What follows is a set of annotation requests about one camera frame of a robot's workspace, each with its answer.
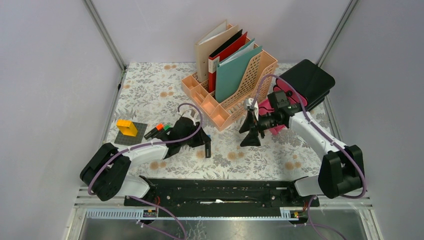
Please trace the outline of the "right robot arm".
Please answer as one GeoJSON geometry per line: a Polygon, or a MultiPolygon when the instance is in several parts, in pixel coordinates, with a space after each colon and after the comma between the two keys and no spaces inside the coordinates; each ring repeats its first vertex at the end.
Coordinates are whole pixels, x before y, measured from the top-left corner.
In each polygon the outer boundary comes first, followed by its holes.
{"type": "Polygon", "coordinates": [[[286,193],[287,201],[299,206],[312,195],[325,195],[329,199],[339,196],[350,198],[349,193],[357,189],[362,190],[359,194],[362,197],[366,192],[362,150],[330,135],[301,103],[291,104],[282,91],[273,92],[268,97],[276,107],[264,115],[259,114],[258,104],[253,98],[244,101],[247,115],[239,133],[247,135],[240,146],[260,146],[265,130],[284,125],[301,136],[321,158],[319,173],[295,180],[294,188],[286,193]]]}

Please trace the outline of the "green cap black highlighter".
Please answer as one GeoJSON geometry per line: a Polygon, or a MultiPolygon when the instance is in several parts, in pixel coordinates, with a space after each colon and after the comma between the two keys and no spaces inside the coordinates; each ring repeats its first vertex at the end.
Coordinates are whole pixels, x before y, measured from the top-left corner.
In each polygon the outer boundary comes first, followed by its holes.
{"type": "Polygon", "coordinates": [[[170,125],[165,125],[161,130],[158,131],[156,137],[159,138],[162,135],[166,135],[171,129],[172,127],[170,125]]]}

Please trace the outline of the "right aluminium frame post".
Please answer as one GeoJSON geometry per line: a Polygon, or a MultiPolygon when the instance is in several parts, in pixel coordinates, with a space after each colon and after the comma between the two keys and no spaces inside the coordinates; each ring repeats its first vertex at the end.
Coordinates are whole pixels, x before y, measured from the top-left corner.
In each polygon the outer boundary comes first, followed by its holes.
{"type": "Polygon", "coordinates": [[[322,67],[323,64],[326,61],[326,58],[328,57],[328,55],[330,54],[333,46],[335,45],[337,39],[339,38],[343,28],[345,27],[345,25],[347,24],[350,16],[352,15],[352,13],[354,12],[356,6],[358,5],[360,1],[359,0],[350,0],[346,9],[344,10],[340,20],[338,21],[334,31],[332,32],[330,39],[328,40],[323,52],[321,53],[320,57],[318,58],[316,65],[318,67],[322,67]]]}

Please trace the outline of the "yellow building block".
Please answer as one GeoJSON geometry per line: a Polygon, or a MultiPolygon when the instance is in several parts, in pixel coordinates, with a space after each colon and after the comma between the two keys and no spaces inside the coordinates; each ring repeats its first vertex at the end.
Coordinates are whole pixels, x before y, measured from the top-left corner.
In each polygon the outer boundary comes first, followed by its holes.
{"type": "Polygon", "coordinates": [[[120,133],[128,137],[136,137],[138,130],[135,124],[130,120],[118,119],[116,126],[119,129],[120,133]]]}

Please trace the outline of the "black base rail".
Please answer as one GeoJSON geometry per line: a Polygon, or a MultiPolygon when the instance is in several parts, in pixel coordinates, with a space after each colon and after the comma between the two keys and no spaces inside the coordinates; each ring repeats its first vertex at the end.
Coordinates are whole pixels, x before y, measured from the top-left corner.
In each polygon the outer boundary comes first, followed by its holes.
{"type": "Polygon", "coordinates": [[[173,208],[295,208],[302,211],[310,196],[299,196],[292,181],[147,178],[154,188],[142,198],[173,208]]]}

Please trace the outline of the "beige file binder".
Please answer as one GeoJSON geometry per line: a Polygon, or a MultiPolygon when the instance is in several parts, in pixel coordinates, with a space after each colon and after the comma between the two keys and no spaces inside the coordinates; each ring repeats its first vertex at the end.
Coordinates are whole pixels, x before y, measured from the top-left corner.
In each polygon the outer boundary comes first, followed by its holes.
{"type": "Polygon", "coordinates": [[[220,45],[239,31],[239,25],[230,25],[224,20],[213,29],[209,30],[194,44],[194,56],[196,60],[197,81],[202,83],[208,79],[209,55],[220,45]]]}

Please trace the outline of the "peach plastic file organizer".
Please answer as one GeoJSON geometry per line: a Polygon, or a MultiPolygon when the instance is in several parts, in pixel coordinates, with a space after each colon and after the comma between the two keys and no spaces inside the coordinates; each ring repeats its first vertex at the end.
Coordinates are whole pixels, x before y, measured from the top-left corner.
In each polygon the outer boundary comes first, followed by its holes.
{"type": "Polygon", "coordinates": [[[222,131],[245,114],[245,99],[257,98],[257,103],[265,100],[271,83],[270,74],[275,72],[277,65],[277,59],[262,48],[262,51],[249,61],[237,91],[221,103],[215,99],[215,90],[208,92],[208,79],[202,83],[198,82],[197,72],[185,77],[181,86],[214,126],[222,131]]]}

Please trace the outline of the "left aluminium frame post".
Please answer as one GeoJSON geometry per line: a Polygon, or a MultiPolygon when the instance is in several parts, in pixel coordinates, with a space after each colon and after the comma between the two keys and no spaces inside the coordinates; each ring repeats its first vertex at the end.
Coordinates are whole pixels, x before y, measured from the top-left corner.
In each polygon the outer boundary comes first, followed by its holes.
{"type": "Polygon", "coordinates": [[[104,24],[94,2],[92,0],[82,0],[82,2],[85,5],[90,17],[92,18],[117,66],[121,71],[125,71],[127,65],[125,64],[125,61],[123,60],[121,54],[118,51],[118,48],[116,47],[111,35],[109,34],[109,31],[107,30],[107,27],[104,24]]]}

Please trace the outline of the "red file folder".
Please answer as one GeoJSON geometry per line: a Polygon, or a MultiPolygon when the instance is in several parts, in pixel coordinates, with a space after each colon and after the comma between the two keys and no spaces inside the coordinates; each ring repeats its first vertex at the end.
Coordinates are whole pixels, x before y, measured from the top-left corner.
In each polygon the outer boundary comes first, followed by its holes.
{"type": "Polygon", "coordinates": [[[218,64],[238,51],[245,45],[248,32],[239,30],[232,37],[221,44],[214,52],[208,56],[208,88],[209,93],[216,89],[218,64]]]}

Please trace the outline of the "aluminium frame post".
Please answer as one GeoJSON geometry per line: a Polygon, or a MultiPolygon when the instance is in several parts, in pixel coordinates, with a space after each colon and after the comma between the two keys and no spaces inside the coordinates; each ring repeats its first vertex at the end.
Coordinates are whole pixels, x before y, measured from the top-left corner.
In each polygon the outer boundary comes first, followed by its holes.
{"type": "Polygon", "coordinates": [[[121,54],[118,51],[118,48],[116,47],[111,35],[109,34],[109,31],[107,30],[107,27],[104,24],[94,2],[92,0],[82,0],[82,2],[85,5],[90,17],[92,18],[117,66],[121,71],[125,71],[127,65],[125,64],[125,61],[123,60],[121,54]]]}
{"type": "Polygon", "coordinates": [[[345,25],[347,24],[350,16],[352,15],[352,13],[354,12],[356,6],[358,5],[360,1],[359,0],[350,0],[346,9],[344,10],[340,20],[338,21],[334,31],[332,32],[330,39],[328,40],[323,52],[321,53],[320,57],[318,58],[316,65],[318,67],[322,67],[323,64],[326,61],[326,58],[328,57],[328,55],[330,54],[333,46],[335,45],[337,39],[339,38],[343,28],[345,27],[345,25]]]}

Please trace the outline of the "floral tablecloth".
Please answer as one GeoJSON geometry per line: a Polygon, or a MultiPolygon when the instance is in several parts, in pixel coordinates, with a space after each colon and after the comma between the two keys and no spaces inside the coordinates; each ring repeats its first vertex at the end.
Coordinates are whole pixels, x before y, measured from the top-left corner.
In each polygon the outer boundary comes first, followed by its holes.
{"type": "MultiPolygon", "coordinates": [[[[191,111],[191,100],[182,90],[182,79],[194,73],[194,63],[131,63],[122,83],[117,106],[106,138],[114,142],[119,119],[172,126],[178,109],[191,111]]],[[[318,174],[321,160],[293,130],[277,135],[266,132],[259,147],[241,147],[239,119],[218,131],[208,118],[203,129],[211,137],[211,157],[203,146],[183,147],[170,158],[149,160],[129,170],[132,176],[180,179],[283,180],[318,174]]]]}

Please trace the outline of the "teal file folder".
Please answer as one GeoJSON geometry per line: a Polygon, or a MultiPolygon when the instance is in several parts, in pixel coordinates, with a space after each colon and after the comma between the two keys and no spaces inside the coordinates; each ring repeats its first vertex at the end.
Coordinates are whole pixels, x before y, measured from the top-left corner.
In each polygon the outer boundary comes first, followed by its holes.
{"type": "Polygon", "coordinates": [[[217,65],[214,97],[218,103],[237,91],[250,60],[261,53],[262,46],[255,47],[255,44],[253,38],[217,65]]]}

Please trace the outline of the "orange cap black highlighter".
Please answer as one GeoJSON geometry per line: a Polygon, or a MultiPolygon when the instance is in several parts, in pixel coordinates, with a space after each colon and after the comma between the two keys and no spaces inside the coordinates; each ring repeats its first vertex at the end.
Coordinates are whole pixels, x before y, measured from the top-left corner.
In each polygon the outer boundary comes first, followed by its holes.
{"type": "Polygon", "coordinates": [[[157,135],[162,129],[164,128],[164,125],[162,123],[159,123],[156,125],[153,129],[151,129],[149,132],[147,132],[144,135],[144,138],[147,140],[149,138],[153,138],[155,135],[157,135]]]}

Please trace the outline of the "black pink drawer unit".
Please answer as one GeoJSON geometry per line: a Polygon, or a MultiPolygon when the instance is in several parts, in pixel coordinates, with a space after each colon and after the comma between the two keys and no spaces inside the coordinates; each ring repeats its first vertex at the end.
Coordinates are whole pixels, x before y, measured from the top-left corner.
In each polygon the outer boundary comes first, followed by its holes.
{"type": "Polygon", "coordinates": [[[335,86],[335,79],[319,66],[304,59],[279,76],[300,95],[307,111],[324,101],[335,86]]]}

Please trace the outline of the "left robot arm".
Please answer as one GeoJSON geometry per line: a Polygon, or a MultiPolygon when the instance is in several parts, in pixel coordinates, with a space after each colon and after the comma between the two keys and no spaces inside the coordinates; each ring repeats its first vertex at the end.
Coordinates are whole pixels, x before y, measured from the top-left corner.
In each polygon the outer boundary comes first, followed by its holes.
{"type": "Polygon", "coordinates": [[[180,117],[172,127],[164,127],[139,148],[119,149],[103,144],[80,172],[79,178],[90,186],[90,193],[105,202],[113,197],[134,196],[144,206],[155,200],[154,185],[128,171],[144,163],[170,158],[182,147],[210,146],[211,138],[189,117],[180,117]]]}

